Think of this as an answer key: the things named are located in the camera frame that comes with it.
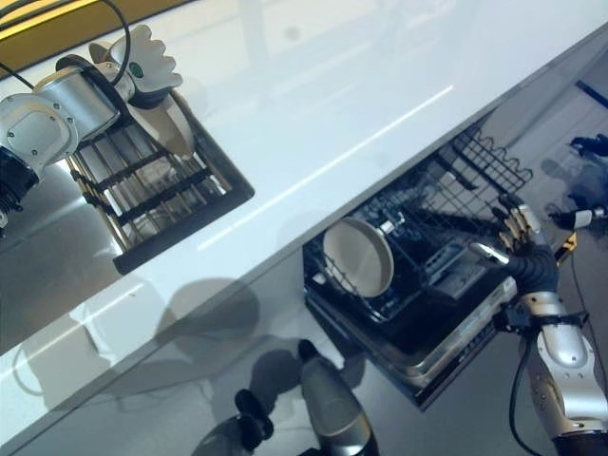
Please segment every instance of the floor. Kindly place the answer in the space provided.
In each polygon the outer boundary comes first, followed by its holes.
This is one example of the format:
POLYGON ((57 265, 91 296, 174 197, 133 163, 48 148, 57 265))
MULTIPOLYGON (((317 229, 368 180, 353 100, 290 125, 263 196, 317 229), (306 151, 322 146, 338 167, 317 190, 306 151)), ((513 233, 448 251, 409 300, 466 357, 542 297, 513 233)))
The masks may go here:
MULTIPOLYGON (((567 233, 553 226, 548 211, 570 208, 567 195, 575 187, 588 198, 600 198, 599 186, 608 179, 605 169, 583 161, 567 144, 574 136, 608 132, 608 110, 571 87, 524 135, 509 131, 510 125, 503 116, 499 123, 490 120, 484 133, 497 143, 511 142, 511 154, 534 169, 535 179, 522 196, 559 244, 567 233)), ((574 260, 598 351, 608 361, 607 250, 605 232, 582 230, 574 260)), ((176 339, 16 454, 187 455, 214 424, 236 413, 233 395, 244 387, 273 408, 275 437, 257 454, 298 454, 314 445, 297 387, 299 337, 310 338, 345 366, 383 454, 521 453, 506 418, 517 338, 499 335, 422 413, 369 362, 357 355, 344 361, 302 306, 300 266, 295 253, 248 290, 199 315, 196 331, 176 339)), ((560 293, 574 312, 581 301, 572 271, 570 259, 561 270, 560 293)), ((518 404, 518 427, 530 446, 555 454, 532 409, 527 384, 518 404)))

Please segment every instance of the metal rack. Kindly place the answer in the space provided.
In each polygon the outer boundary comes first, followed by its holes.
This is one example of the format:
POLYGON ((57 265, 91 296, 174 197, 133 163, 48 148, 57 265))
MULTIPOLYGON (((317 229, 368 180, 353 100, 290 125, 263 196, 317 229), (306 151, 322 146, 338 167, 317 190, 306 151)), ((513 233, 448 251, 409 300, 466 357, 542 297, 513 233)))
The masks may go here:
POLYGON ((349 214, 370 223, 389 244, 395 276, 385 292, 374 298, 359 294, 323 252, 323 235, 305 246, 307 276, 378 324, 391 321, 423 293, 455 299, 485 273, 466 245, 498 233, 491 211, 498 196, 517 192, 532 177, 478 127, 470 127, 349 214), (459 276, 446 285, 449 275, 459 276), (454 291, 456 280, 465 284, 462 290, 454 291))
POLYGON ((114 260, 122 274, 254 194, 185 103, 170 96, 194 134, 190 158, 168 152, 126 119, 66 159, 86 201, 123 251, 114 260))

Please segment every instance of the dish rack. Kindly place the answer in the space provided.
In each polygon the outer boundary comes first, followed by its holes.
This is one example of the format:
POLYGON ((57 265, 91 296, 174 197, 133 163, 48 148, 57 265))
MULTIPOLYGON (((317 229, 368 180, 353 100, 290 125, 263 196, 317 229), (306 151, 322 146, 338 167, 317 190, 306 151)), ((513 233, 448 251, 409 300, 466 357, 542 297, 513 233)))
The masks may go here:
POLYGON ((386 240, 389 287, 358 293, 321 234, 304 246, 309 307, 426 407, 493 335, 492 315, 516 293, 512 278, 487 269, 467 245, 495 239, 498 196, 532 178, 478 125, 464 130, 348 214, 386 240))
POLYGON ((390 321, 424 291, 458 299, 485 272, 468 242, 498 234, 492 206, 532 177, 478 127, 469 128, 350 213, 376 227, 393 253, 395 276, 384 293, 358 294, 323 252, 323 235, 306 246, 308 270, 317 270, 317 283, 330 283, 376 323, 390 321), (336 274, 354 293, 339 285, 336 274))
POLYGON ((127 118, 66 159, 72 178, 122 251, 114 258, 121 274, 254 194, 180 96, 170 96, 193 132, 190 158, 170 153, 127 118))

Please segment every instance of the black cable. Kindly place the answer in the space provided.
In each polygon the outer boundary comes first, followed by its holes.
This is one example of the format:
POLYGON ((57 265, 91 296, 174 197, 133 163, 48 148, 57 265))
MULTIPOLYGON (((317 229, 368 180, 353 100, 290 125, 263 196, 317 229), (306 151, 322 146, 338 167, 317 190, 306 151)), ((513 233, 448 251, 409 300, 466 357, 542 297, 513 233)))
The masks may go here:
POLYGON ((523 369, 525 365, 528 363, 528 359, 530 359, 530 353, 532 352, 532 344, 534 343, 534 339, 530 336, 525 338, 525 348, 522 353, 522 358, 520 359, 520 364, 517 367, 517 371, 515 372, 515 377, 513 378, 513 385, 511 386, 511 397, 509 398, 509 427, 511 429, 511 434, 513 434, 513 438, 518 443, 526 453, 531 454, 533 456, 541 456, 540 453, 537 453, 528 445, 520 437, 520 434, 515 429, 515 406, 517 404, 517 393, 520 389, 520 384, 522 382, 523 369))
POLYGON ((34 89, 34 86, 32 85, 32 83, 30 81, 28 81, 26 78, 24 78, 23 76, 21 76, 18 72, 16 72, 10 66, 7 66, 7 65, 3 64, 2 62, 0 62, 0 67, 2 69, 4 69, 10 76, 12 76, 13 78, 17 78, 23 84, 25 84, 26 86, 28 86, 29 89, 34 89))
POLYGON ((115 86, 123 77, 124 72, 126 71, 126 66, 129 62, 129 58, 131 56, 131 32, 129 31, 129 24, 124 19, 121 10, 111 0, 100 1, 104 2, 106 5, 112 8, 112 10, 116 13, 119 20, 121 21, 124 30, 124 56, 123 61, 121 62, 121 69, 118 70, 118 73, 116 73, 116 76, 112 80, 112 85, 115 86))
MULTIPOLYGON (((0 18, 4 17, 5 15, 9 14, 10 12, 13 12, 15 10, 18 10, 18 9, 24 7, 25 5, 29 5, 31 3, 35 3, 38 1, 40 1, 40 0, 17 0, 15 2, 13 2, 12 4, 0 9, 0 18)), ((124 30, 124 57, 123 57, 123 61, 121 62, 121 69, 119 69, 118 73, 116 74, 116 76, 114 77, 114 79, 112 80, 112 83, 111 83, 113 86, 115 86, 121 80, 121 78, 124 76, 124 72, 126 71, 126 66, 129 62, 129 58, 131 56, 131 32, 129 31, 129 25, 126 22, 126 19, 124 19, 123 13, 114 4, 114 2, 112 2, 112 0, 99 0, 99 1, 101 1, 102 3, 105 3, 116 13, 116 16, 121 21, 121 25, 123 26, 123 30, 124 30)), ((10 74, 11 76, 14 76, 15 78, 17 78, 19 81, 24 83, 29 88, 33 88, 33 85, 30 84, 25 78, 22 78, 16 71, 11 70, 4 64, 2 64, 2 68, 8 74, 10 74)))
MULTIPOLYGON (((585 299, 582 295, 582 289, 580 288, 579 277, 577 276, 577 267, 576 267, 575 261, 574 261, 574 252, 572 253, 572 259, 570 261, 570 266, 572 268, 572 278, 574 280, 574 286, 576 287, 577 293, 579 294, 580 305, 581 305, 582 309, 589 314, 589 311, 587 311, 587 304, 585 303, 585 299)), ((587 325, 589 325, 589 335, 591 335, 591 342, 594 345, 594 349, 596 351, 596 359, 598 360, 599 368, 601 370, 601 378, 602 378, 602 384, 604 386, 604 393, 608 393, 608 377, 606 377, 606 368, 604 367, 603 359, 601 358, 601 355, 599 354, 599 344, 598 344, 598 340, 596 338, 596 332, 593 329, 593 325, 591 324, 591 319, 589 319, 587 321, 587 325)))

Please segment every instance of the white countertop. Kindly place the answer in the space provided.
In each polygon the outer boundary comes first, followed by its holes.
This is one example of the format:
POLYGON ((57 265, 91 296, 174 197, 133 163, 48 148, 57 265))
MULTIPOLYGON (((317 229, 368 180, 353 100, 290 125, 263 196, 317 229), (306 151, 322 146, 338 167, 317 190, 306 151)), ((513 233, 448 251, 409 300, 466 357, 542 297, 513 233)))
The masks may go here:
MULTIPOLYGON (((603 0, 207 0, 146 20, 178 62, 180 93, 256 194, 2 355, 0 444, 606 21, 603 0)), ((21 90, 0 84, 3 97, 21 90)))

